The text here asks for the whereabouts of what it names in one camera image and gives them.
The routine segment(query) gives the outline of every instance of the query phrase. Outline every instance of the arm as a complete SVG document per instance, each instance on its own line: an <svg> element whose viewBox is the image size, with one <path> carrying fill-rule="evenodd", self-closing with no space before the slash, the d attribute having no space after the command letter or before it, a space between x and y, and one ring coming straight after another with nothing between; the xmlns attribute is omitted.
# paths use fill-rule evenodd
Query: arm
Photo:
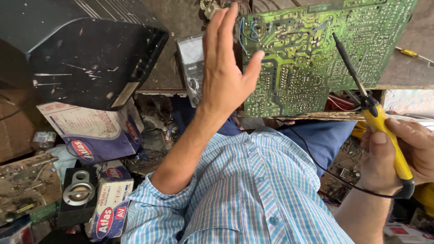
<svg viewBox="0 0 434 244"><path fill-rule="evenodd" d="M204 36L203 100L183 135L128 198L123 243L177 243L185 227L183 212L196 186L193 173L205 146L231 113L255 90L263 51L256 52L243 75L236 66L232 30L238 5L218 11Z"/></svg>
<svg viewBox="0 0 434 244"><path fill-rule="evenodd" d="M434 181L434 138L431 131L416 122L388 119L386 125L403 140L400 143L403 152L412 155L408 163L415 183ZM368 129L361 145L369 147L370 158L362 163L362 178L357 186L393 195L402 185L393 168L395 148L390 138L385 133L372 133ZM383 227L392 204L391 199L353 189L334 217L355 243L383 243Z"/></svg>
<svg viewBox="0 0 434 244"><path fill-rule="evenodd" d="M256 52L243 75L235 63L233 26L238 4L217 12L204 36L203 100L191 124L155 170L151 183L165 194L178 193L191 180L201 154L217 130L256 86L265 53Z"/></svg>

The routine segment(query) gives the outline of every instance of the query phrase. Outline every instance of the yellow soldering iron handle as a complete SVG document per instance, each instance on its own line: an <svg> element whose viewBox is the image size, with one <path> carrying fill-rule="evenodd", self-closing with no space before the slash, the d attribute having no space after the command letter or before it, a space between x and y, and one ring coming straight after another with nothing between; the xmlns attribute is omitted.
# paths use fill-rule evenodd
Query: yellow soldering iron handle
<svg viewBox="0 0 434 244"><path fill-rule="evenodd" d="M411 195L413 195L414 191L413 174L411 173L408 163L405 160L401 149L399 148L398 140L396 139L395 134L390 132L385 125L385 120L387 119L387 117L386 113L384 112L383 106L381 106L380 104L376 104L375 107L373 106L369 109L362 108L362 112L367 124L373 132L384 132L388 134L390 139L392 140L393 146L395 146L396 150L396 156L394 161L395 171L404 186L401 192L398 193L398 195L401 195L405 199L409 199Z"/></svg>
<svg viewBox="0 0 434 244"><path fill-rule="evenodd" d="M395 156L395 171L400 179L409 180L413 178L413 174L408 167L407 161L399 148L398 141L395 134L389 131L385 125L385 120L387 120L386 113L384 112L383 106L377 105L376 109L378 111L378 116L374 117L368 109L363 110L363 115L368 123L369 127L373 132L381 131L389 135L392 140L393 146L395 146L396 156Z"/></svg>

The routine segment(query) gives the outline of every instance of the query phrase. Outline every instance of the shirt button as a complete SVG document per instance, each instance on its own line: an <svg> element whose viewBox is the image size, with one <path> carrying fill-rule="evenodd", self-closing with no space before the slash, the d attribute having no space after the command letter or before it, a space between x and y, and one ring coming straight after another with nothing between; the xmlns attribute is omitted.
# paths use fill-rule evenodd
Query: shirt button
<svg viewBox="0 0 434 244"><path fill-rule="evenodd" d="M278 218L276 218L276 217L270 217L270 224L277 225L278 222L279 222Z"/></svg>

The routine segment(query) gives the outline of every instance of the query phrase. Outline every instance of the cardboard box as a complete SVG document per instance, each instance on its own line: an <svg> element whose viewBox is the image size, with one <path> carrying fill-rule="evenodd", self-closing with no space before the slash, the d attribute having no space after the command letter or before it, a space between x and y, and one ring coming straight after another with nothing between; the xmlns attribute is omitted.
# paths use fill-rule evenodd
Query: cardboard box
<svg viewBox="0 0 434 244"><path fill-rule="evenodd" d="M95 164L135 154L143 123L130 99L117 112L77 107L60 102L37 106L84 164Z"/></svg>
<svg viewBox="0 0 434 244"><path fill-rule="evenodd" d="M0 121L0 162L4 162L32 152L33 135L45 120L35 107L36 101L30 99L28 91L0 89L0 95L16 104L14 106L0 98L0 118L26 106L21 112Z"/></svg>
<svg viewBox="0 0 434 244"><path fill-rule="evenodd" d="M387 223L384 234L396 235L405 244L434 244L434 236L408 224Z"/></svg>
<svg viewBox="0 0 434 244"><path fill-rule="evenodd" d="M30 217L24 216L0 229L0 244L33 244Z"/></svg>
<svg viewBox="0 0 434 244"><path fill-rule="evenodd" d="M85 224L91 241L122 234L134 180L119 160L95 165L99 174L98 200L95 212Z"/></svg>

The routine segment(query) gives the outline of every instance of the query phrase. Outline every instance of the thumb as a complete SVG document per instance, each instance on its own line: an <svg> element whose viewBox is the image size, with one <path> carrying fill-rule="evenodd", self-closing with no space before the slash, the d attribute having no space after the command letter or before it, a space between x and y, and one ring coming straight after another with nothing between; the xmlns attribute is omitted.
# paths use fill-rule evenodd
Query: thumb
<svg viewBox="0 0 434 244"><path fill-rule="evenodd" d="M369 160L362 162L360 186L380 194L393 194L400 186L393 167L395 147L384 132L375 132L369 139Z"/></svg>
<svg viewBox="0 0 434 244"><path fill-rule="evenodd" d="M371 135L369 141L369 154L371 160L379 163L386 161L392 162L395 160L395 147L389 135L384 132L375 132Z"/></svg>
<svg viewBox="0 0 434 244"><path fill-rule="evenodd" d="M258 80L259 73L261 72L261 61L264 57L265 52L260 50L253 54L250 59L249 65L246 68L246 72L243 76L243 81L247 83L256 83Z"/></svg>

